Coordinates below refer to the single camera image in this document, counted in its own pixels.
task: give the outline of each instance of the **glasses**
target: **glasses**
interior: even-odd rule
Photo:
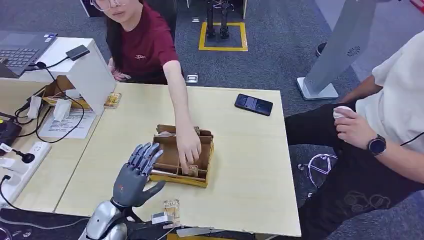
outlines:
[[[90,0],[90,4],[93,5],[99,11],[104,12],[112,8],[111,1],[113,1],[115,6],[117,7],[125,6],[125,4],[121,4],[118,0]]]

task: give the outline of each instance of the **robot thumb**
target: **robot thumb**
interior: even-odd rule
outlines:
[[[165,181],[160,181],[156,183],[156,185],[144,191],[144,193],[148,196],[148,199],[159,193],[165,186]]]

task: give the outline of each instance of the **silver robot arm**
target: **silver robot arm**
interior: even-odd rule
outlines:
[[[159,143],[140,144],[135,148],[115,180],[113,197],[97,206],[79,240],[126,240],[127,217],[132,217],[136,223],[148,225],[132,209],[142,206],[165,186],[165,182],[161,181],[143,191],[153,164],[163,152],[159,149]]]

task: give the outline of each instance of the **woman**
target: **woman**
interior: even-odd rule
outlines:
[[[189,112],[186,83],[170,29],[143,0],[91,0],[109,17],[109,67],[117,81],[168,84],[172,100],[179,160],[184,173],[199,159],[201,143]]]

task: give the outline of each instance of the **paper sheet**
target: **paper sheet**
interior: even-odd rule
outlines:
[[[56,121],[53,117],[53,112],[50,112],[38,135],[45,138],[62,138],[66,133],[73,129],[75,125],[78,124],[82,115],[82,109],[71,109],[69,116],[60,122]],[[95,118],[96,114],[93,110],[85,109],[84,118],[82,119],[81,123],[77,128],[69,133],[66,138],[85,139]]]

